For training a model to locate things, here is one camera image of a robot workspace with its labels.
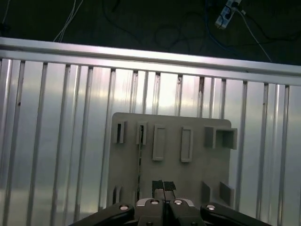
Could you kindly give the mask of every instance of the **rectangular peg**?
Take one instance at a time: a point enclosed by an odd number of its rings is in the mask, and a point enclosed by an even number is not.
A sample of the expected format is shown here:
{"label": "rectangular peg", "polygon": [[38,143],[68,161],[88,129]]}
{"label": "rectangular peg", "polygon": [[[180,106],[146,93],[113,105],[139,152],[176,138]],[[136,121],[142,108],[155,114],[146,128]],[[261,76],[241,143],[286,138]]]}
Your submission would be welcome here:
{"label": "rectangular peg", "polygon": [[182,127],[182,143],[181,143],[181,162],[192,161],[193,150],[193,129],[191,127]]}
{"label": "rectangular peg", "polygon": [[162,161],[164,159],[165,149],[165,126],[155,125],[154,127],[154,146],[152,151],[153,161]]}

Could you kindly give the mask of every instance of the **white cable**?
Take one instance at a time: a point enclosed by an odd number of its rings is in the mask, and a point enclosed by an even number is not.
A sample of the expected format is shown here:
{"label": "white cable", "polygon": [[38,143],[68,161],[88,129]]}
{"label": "white cable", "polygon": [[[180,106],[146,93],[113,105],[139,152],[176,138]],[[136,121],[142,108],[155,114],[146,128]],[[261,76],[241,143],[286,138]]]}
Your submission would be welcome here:
{"label": "white cable", "polygon": [[254,40],[257,42],[257,44],[260,46],[260,48],[263,50],[264,54],[267,56],[267,58],[269,59],[269,61],[272,63],[272,59],[269,57],[268,53],[264,50],[264,48],[262,47],[262,45],[258,42],[258,40],[256,39],[256,37],[254,36],[253,32],[251,31],[251,28],[249,27],[247,21],[246,21],[246,18],[245,18],[245,15],[242,14],[242,12],[240,12],[237,8],[233,8],[236,12],[238,12],[241,17],[243,18],[245,24],[246,24],[246,27],[247,29],[249,30],[250,34],[253,36]]}
{"label": "white cable", "polygon": [[77,12],[78,12],[78,10],[79,10],[81,4],[83,3],[83,1],[84,1],[84,0],[81,0],[80,4],[78,5],[78,7],[77,7],[77,9],[76,9],[75,12],[74,12],[74,10],[72,9],[72,11],[71,11],[71,13],[70,13],[70,15],[69,15],[69,17],[68,17],[68,19],[67,19],[67,21],[66,21],[64,27],[63,27],[62,30],[58,33],[58,35],[55,37],[55,39],[54,39],[53,41],[56,41],[56,39],[57,39],[59,36],[60,36],[59,42],[62,41],[63,35],[64,35],[64,33],[65,33],[65,31],[66,31],[68,25],[69,25],[69,24],[71,23],[71,21],[74,19],[75,15],[77,14]]}
{"label": "white cable", "polygon": [[66,23],[65,23],[65,25],[64,25],[64,27],[63,27],[63,29],[62,29],[61,36],[60,36],[60,38],[59,38],[59,40],[58,40],[59,42],[62,42],[62,41],[63,41],[63,37],[64,37],[65,31],[66,31],[66,29],[67,29],[68,22],[71,20],[71,18],[72,18],[73,15],[74,15],[75,5],[76,5],[76,0],[74,0],[74,4],[73,4],[73,8],[72,8],[72,10],[71,10],[71,13],[69,14],[68,19],[66,20]]}
{"label": "white cable", "polygon": [[4,24],[5,20],[6,20],[7,15],[8,15],[9,4],[10,4],[10,0],[8,0],[8,4],[6,5],[6,10],[5,10],[5,13],[4,13],[3,20],[2,20],[3,24]]}
{"label": "white cable", "polygon": [[66,25],[68,24],[69,20],[71,19],[71,17],[73,16],[73,13],[74,13],[74,9],[75,9],[75,4],[76,4],[76,0],[74,0],[74,4],[73,4],[73,8],[63,26],[63,28],[61,29],[61,31],[57,34],[57,36],[55,37],[55,39],[53,41],[56,41],[56,39],[58,38],[58,41],[60,42],[61,41],[61,38],[62,38],[62,34],[63,34],[63,31],[65,30],[66,28]]}

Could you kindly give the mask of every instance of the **blue cable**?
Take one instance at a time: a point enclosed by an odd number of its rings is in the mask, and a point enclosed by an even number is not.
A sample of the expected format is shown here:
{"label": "blue cable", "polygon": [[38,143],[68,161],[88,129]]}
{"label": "blue cable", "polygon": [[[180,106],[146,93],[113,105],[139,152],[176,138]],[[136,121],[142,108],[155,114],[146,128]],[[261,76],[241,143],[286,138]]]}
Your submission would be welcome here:
{"label": "blue cable", "polygon": [[219,47],[221,47],[223,50],[230,52],[236,56],[241,56],[240,54],[236,53],[235,51],[225,47],[223,44],[221,44],[210,32],[209,30],[209,26],[208,26],[208,15],[207,15],[207,8],[208,8],[208,0],[205,0],[205,27],[206,27],[206,31],[209,34],[209,37],[211,38],[211,40],[213,42],[215,42]]}

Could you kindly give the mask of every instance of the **wire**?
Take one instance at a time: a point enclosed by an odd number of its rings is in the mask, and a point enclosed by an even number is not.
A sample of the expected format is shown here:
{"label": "wire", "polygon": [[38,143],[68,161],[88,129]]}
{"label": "wire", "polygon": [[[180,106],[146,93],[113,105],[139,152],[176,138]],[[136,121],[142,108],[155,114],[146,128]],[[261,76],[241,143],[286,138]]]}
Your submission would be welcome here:
{"label": "wire", "polygon": [[68,18],[67,18],[67,20],[66,20],[66,23],[65,23],[65,25],[64,25],[64,27],[63,27],[63,32],[61,32],[60,38],[59,38],[59,40],[58,40],[59,42],[62,42],[62,41],[63,41],[63,36],[64,36],[65,31],[66,31],[66,29],[67,29],[67,24],[68,24],[69,20],[72,18],[73,14],[74,14],[75,5],[76,5],[76,0],[74,0],[74,4],[73,4],[73,8],[72,8],[72,10],[71,10],[71,13],[69,14],[69,16],[68,16]]}
{"label": "wire", "polygon": [[254,38],[254,40],[257,42],[257,44],[260,46],[260,48],[263,50],[264,54],[267,56],[267,58],[269,59],[269,61],[272,63],[272,59],[269,57],[268,53],[265,51],[265,49],[262,47],[262,45],[258,42],[258,40],[256,39],[255,35],[253,34],[251,28],[248,25],[248,22],[246,21],[245,16],[236,8],[234,8],[236,12],[238,12],[238,14],[241,15],[241,17],[243,18],[245,25],[247,27],[247,29],[249,30],[250,34],[252,35],[252,37]]}
{"label": "wire", "polygon": [[10,0],[8,0],[8,4],[6,5],[6,10],[5,10],[5,13],[4,13],[3,20],[2,20],[3,24],[4,24],[5,20],[6,20],[7,15],[8,15],[9,4],[10,4]]}
{"label": "wire", "polygon": [[[156,43],[157,46],[159,46],[160,48],[163,48],[165,49],[166,51],[170,52],[171,49],[177,45],[178,43],[180,42],[185,42],[186,45],[187,45],[187,51],[190,53],[190,45],[189,45],[189,41],[190,40],[203,40],[205,37],[206,37],[206,33],[204,33],[204,35],[202,36],[196,36],[196,37],[187,37],[184,32],[182,31],[183,30],[183,27],[187,21],[187,19],[190,17],[190,16],[197,16],[199,17],[202,21],[204,20],[204,16],[198,12],[187,12],[185,13],[184,15],[184,18],[182,20],[182,23],[180,26],[177,26],[177,25],[173,25],[173,24],[164,24],[164,25],[161,25],[159,26],[159,28],[154,32],[154,42]],[[175,38],[175,40],[168,46],[163,46],[160,42],[159,42],[159,39],[158,39],[158,35],[159,35],[159,32],[163,29],[173,29],[173,30],[176,30],[177,32],[177,37]],[[203,49],[203,43],[201,43],[201,46],[198,50],[198,53]]]}
{"label": "wire", "polygon": [[105,0],[102,0],[102,10],[103,10],[103,16],[104,18],[111,24],[113,25],[114,27],[124,31],[125,33],[129,34],[130,36],[132,36],[141,46],[143,46],[142,42],[139,40],[139,38],[137,38],[134,34],[132,34],[130,31],[120,27],[119,25],[117,25],[115,22],[113,22],[106,14],[106,11],[105,11],[105,5],[104,5],[104,1]]}
{"label": "wire", "polygon": [[112,13],[114,13],[117,10],[119,5],[120,5],[120,0],[117,0],[114,7],[112,8]]}
{"label": "wire", "polygon": [[74,11],[74,10],[75,10],[75,4],[76,4],[76,0],[74,0],[73,8],[72,8],[71,13],[69,14],[67,20],[66,20],[66,23],[65,23],[64,27],[63,27],[62,30],[57,34],[57,36],[55,37],[55,39],[54,39],[53,41],[56,41],[56,39],[57,39],[58,37],[60,37],[60,38],[59,38],[59,42],[61,42],[61,41],[63,40],[63,36],[64,36],[64,34],[65,34],[65,31],[66,31],[67,27],[69,26],[69,24],[71,23],[71,21],[72,21],[72,20],[74,19],[74,17],[76,16],[76,14],[77,14],[77,12],[78,12],[80,6],[82,5],[83,1],[84,1],[84,0],[81,0],[81,2],[79,3],[79,5],[78,5],[76,11]]}
{"label": "wire", "polygon": [[220,29],[221,27],[222,27],[222,25],[224,24],[224,17],[222,16],[222,14],[220,14],[220,17],[221,17],[221,19],[222,19],[222,22],[221,22],[221,25],[218,27],[218,29]]}
{"label": "wire", "polygon": [[261,31],[261,33],[263,34],[263,36],[268,39],[268,40],[273,40],[273,41],[296,41],[297,39],[299,39],[299,37],[301,36],[301,30],[300,31],[296,31],[292,34],[289,35],[285,35],[282,37],[278,37],[278,38],[273,38],[268,36],[265,32],[264,29],[260,26],[260,24],[258,22],[255,21],[254,18],[252,18],[249,14],[246,14],[246,17],[250,20],[252,20],[252,22],[258,27],[258,29]]}
{"label": "wire", "polygon": [[223,50],[230,52],[236,56],[239,56],[236,52],[232,51],[231,49],[227,48],[226,46],[224,46],[222,43],[220,43],[210,32],[209,30],[209,26],[208,26],[208,15],[207,15],[207,8],[208,8],[208,0],[205,0],[205,26],[206,26],[206,31],[209,34],[209,37],[211,38],[211,40],[218,45],[220,48],[222,48]]}

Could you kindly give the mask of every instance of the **vertical ridge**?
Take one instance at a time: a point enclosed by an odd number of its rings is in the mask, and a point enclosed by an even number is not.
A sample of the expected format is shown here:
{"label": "vertical ridge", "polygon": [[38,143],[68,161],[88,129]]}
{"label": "vertical ridge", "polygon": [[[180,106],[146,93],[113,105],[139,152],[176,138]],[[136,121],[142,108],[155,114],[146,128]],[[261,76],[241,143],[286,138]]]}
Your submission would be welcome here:
{"label": "vertical ridge", "polygon": [[198,87],[198,118],[202,117],[203,112],[203,101],[204,101],[204,77],[199,78]]}
{"label": "vertical ridge", "polygon": [[92,72],[93,69],[89,68],[87,74],[87,87],[86,87],[84,116],[83,116],[84,120],[83,120],[81,143],[80,143],[79,172],[78,172],[78,179],[77,179],[77,186],[76,186],[74,221],[79,220],[79,214],[80,214],[80,201],[81,201],[81,190],[82,190],[82,181],[83,181],[83,173],[84,173],[83,170],[84,170],[85,154],[86,154],[87,121],[88,121],[88,111],[90,106]]}
{"label": "vertical ridge", "polygon": [[268,223],[271,224],[272,221],[272,208],[271,208],[271,204],[272,204],[272,188],[273,188],[273,181],[275,179],[275,173],[273,173],[273,166],[275,164],[274,158],[275,158],[275,154],[274,154],[274,150],[276,148],[277,145],[277,122],[278,122],[278,111],[279,111],[279,92],[280,92],[280,85],[276,85],[275,86],[275,105],[274,105],[274,111],[273,111],[273,131],[272,131],[272,151],[271,151],[271,159],[270,159],[270,172],[271,172],[271,180],[269,183],[269,210],[268,210]]}
{"label": "vertical ridge", "polygon": [[261,219],[262,186],[263,186],[263,166],[264,166],[264,156],[265,156],[265,142],[266,142],[266,130],[267,130],[267,113],[268,113],[268,93],[269,93],[269,85],[265,84],[264,85],[264,92],[263,92],[261,141],[260,141],[258,186],[257,186],[257,200],[256,200],[256,218],[257,219]]}
{"label": "vertical ridge", "polygon": [[65,97],[66,97],[66,86],[67,80],[70,76],[70,65],[67,65],[64,73],[64,82],[63,82],[63,95],[61,102],[61,113],[60,113],[60,124],[58,131],[58,140],[56,147],[56,158],[55,158],[55,174],[54,174],[54,183],[53,183],[53,191],[52,191],[52,201],[51,201],[51,211],[50,211],[50,226],[54,226],[55,224],[55,215],[56,215],[56,202],[57,202],[57,180],[58,180],[58,169],[61,159],[61,136],[63,129],[63,121],[64,121],[64,106],[65,106]]}
{"label": "vertical ridge", "polygon": [[245,143],[245,128],[246,128],[246,98],[247,98],[248,83],[244,81],[243,83],[243,102],[241,110],[241,122],[240,122],[240,137],[238,141],[238,168],[237,168],[237,183],[235,190],[235,205],[236,211],[239,211],[240,203],[240,193],[241,193],[241,182],[242,182],[242,168],[243,168],[243,158],[244,158],[244,143]]}
{"label": "vertical ridge", "polygon": [[214,97],[215,97],[215,79],[211,79],[210,100],[209,100],[209,118],[211,119],[214,111]]}
{"label": "vertical ridge", "polygon": [[227,85],[227,81],[222,80],[220,112],[219,112],[219,115],[220,115],[219,118],[220,119],[224,119],[224,117],[225,117],[226,85]]}
{"label": "vertical ridge", "polygon": [[7,178],[7,186],[6,186],[6,191],[5,191],[2,226],[7,226],[8,225],[9,203],[10,203],[10,197],[11,197],[13,168],[14,168],[14,164],[15,164],[16,136],[17,136],[17,133],[18,133],[18,124],[19,124],[19,115],[20,115],[20,107],[19,106],[21,104],[24,68],[25,68],[25,62],[22,61],[20,63],[20,71],[19,71],[19,78],[18,78],[16,110],[15,110],[15,115],[14,115],[14,126],[13,126],[12,140],[11,140],[12,144],[11,144],[11,150],[10,150],[9,163],[8,163],[8,178]]}
{"label": "vertical ridge", "polygon": [[147,98],[147,92],[148,92],[148,83],[149,83],[149,72],[145,73],[145,79],[144,79],[144,86],[143,86],[143,100],[142,100],[142,114],[145,114],[146,112],[146,98]]}
{"label": "vertical ridge", "polygon": [[[106,123],[105,123],[105,134],[104,134],[104,143],[103,143],[103,162],[106,159],[106,146],[108,143],[110,143],[110,119],[112,115],[112,105],[113,105],[113,97],[114,97],[114,87],[115,87],[115,80],[116,80],[116,71],[111,71],[111,76],[110,76],[110,83],[109,83],[109,97],[108,97],[108,109],[107,109],[107,115],[106,115]],[[103,170],[104,170],[104,163],[102,163],[102,175],[103,175]],[[104,182],[104,179],[101,178],[100,182],[100,188],[99,188],[99,204],[98,204],[98,210],[101,210],[102,208],[106,207],[107,203],[107,188],[104,188],[104,185],[106,183]]]}
{"label": "vertical ridge", "polygon": [[131,97],[130,97],[130,113],[135,112],[136,99],[137,99],[137,88],[138,88],[138,72],[133,72],[132,86],[131,86]]}
{"label": "vertical ridge", "polygon": [[45,82],[46,82],[46,75],[47,75],[47,66],[48,66],[47,64],[43,64],[43,69],[42,69],[40,98],[39,98],[37,124],[36,124],[36,131],[35,131],[33,157],[32,157],[32,172],[31,172],[29,198],[28,198],[28,206],[27,206],[26,226],[31,226],[32,224],[33,197],[34,197],[34,187],[36,182],[36,171],[37,171],[37,162],[38,162],[38,154],[39,154],[40,131],[41,131],[41,122],[42,122],[42,111],[44,105],[44,91],[45,91]]}
{"label": "vertical ridge", "polygon": [[7,116],[7,110],[8,110],[8,96],[9,96],[9,87],[10,87],[10,81],[11,81],[11,72],[12,72],[12,66],[13,66],[13,61],[12,60],[7,60],[8,65],[7,65],[7,71],[5,78],[0,78],[0,87],[4,89],[4,100],[2,105],[0,105],[0,109],[2,109],[2,116],[0,119],[0,162],[2,159],[2,151],[3,151],[3,141],[4,141],[4,133],[5,133],[5,125],[6,125],[6,116]]}
{"label": "vertical ridge", "polygon": [[285,87],[284,113],[283,113],[283,133],[281,145],[281,162],[280,162],[280,181],[279,181],[279,202],[278,202],[278,218],[277,225],[281,226],[283,222],[283,201],[285,187],[285,161],[286,161],[286,141],[287,141],[287,125],[289,111],[289,95],[290,87]]}
{"label": "vertical ridge", "polygon": [[176,88],[176,97],[175,97],[175,115],[180,116],[181,112],[181,102],[182,102],[182,85],[183,85],[183,76],[178,75],[177,88]]}
{"label": "vertical ridge", "polygon": [[160,74],[156,73],[154,85],[154,97],[152,102],[152,114],[158,114],[159,96],[160,96]]}
{"label": "vertical ridge", "polygon": [[[77,109],[77,100],[78,100],[78,93],[79,93],[79,81],[80,81],[80,68],[79,66],[77,67],[77,79],[76,79],[76,84],[75,84],[75,93],[74,93],[74,111],[73,111],[73,122],[72,122],[72,127],[74,129],[75,125],[75,114],[76,114],[76,109]],[[68,172],[67,172],[67,183],[66,183],[66,197],[65,197],[65,208],[63,210],[63,226],[66,225],[66,220],[67,220],[67,213],[68,213],[68,202],[69,202],[69,189],[70,189],[70,183],[71,183],[71,165],[72,165],[72,150],[73,150],[73,138],[74,138],[74,132],[72,134],[72,141],[71,141],[71,153],[70,153],[70,162],[68,166]]]}

